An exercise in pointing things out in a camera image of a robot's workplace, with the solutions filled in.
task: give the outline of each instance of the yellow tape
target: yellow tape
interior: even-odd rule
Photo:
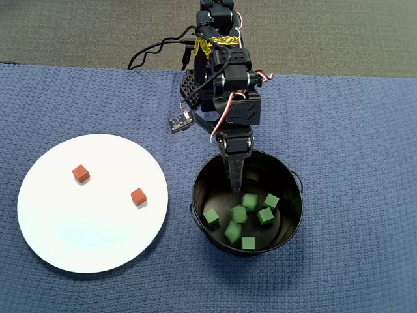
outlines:
[[[239,37],[236,36],[224,36],[224,37],[211,37],[211,40],[217,44],[225,44],[225,45],[232,45],[232,44],[239,44]],[[207,42],[207,40],[197,37],[194,45],[194,55],[197,56],[198,50],[201,49],[204,51],[207,59],[210,59],[211,56],[211,47],[212,43]]]

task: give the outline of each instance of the blue tablecloth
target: blue tablecloth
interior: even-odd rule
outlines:
[[[256,148],[300,174],[304,217],[285,246],[241,259],[216,250],[190,217],[194,178],[218,152],[197,126],[169,133],[182,77],[0,65],[0,311],[417,312],[417,79],[264,84]],[[16,203],[37,158],[92,133],[146,148],[165,173],[169,207],[144,253],[81,275],[31,251]]]

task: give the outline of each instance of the black pot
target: black pot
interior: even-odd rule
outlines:
[[[301,189],[290,171],[278,159],[264,152],[253,151],[245,161],[240,194],[232,192],[220,155],[208,161],[197,175],[193,187],[193,202],[190,206],[193,219],[212,244],[220,250],[236,256],[253,256],[284,245],[297,231],[302,218]],[[224,233],[231,219],[230,209],[242,203],[245,193],[258,195],[255,212],[248,213],[248,221],[242,226],[242,236],[255,237],[255,251],[241,250],[240,242],[231,245]],[[268,193],[277,196],[274,221],[261,225],[258,210]],[[203,213],[214,208],[219,215],[219,224],[208,227]]]

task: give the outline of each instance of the green cube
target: green cube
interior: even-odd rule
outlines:
[[[209,209],[203,213],[209,226],[213,226],[216,223],[219,223],[219,216],[217,215],[214,209]]]
[[[272,194],[268,194],[268,196],[266,197],[264,203],[263,203],[263,207],[269,207],[271,210],[276,208],[276,205],[278,204],[278,201],[280,199],[278,197],[275,197]]]
[[[236,224],[231,220],[224,235],[232,245],[237,243],[242,236],[242,225]]]
[[[271,223],[274,220],[274,215],[269,207],[258,212],[258,218],[262,225]]]
[[[255,250],[255,237],[242,237],[242,250]]]
[[[243,195],[242,205],[247,212],[254,212],[258,204],[258,196],[256,194]]]
[[[245,224],[248,220],[245,208],[241,205],[232,208],[232,219],[237,224]]]

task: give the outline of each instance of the orange block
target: orange block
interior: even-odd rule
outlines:
[[[146,195],[140,188],[133,191],[133,193],[131,193],[130,195],[132,196],[132,199],[136,205],[141,205],[143,202],[146,201]]]
[[[82,165],[79,165],[75,169],[73,169],[72,173],[80,183],[82,183],[84,180],[90,177],[89,171],[87,171],[85,167]]]

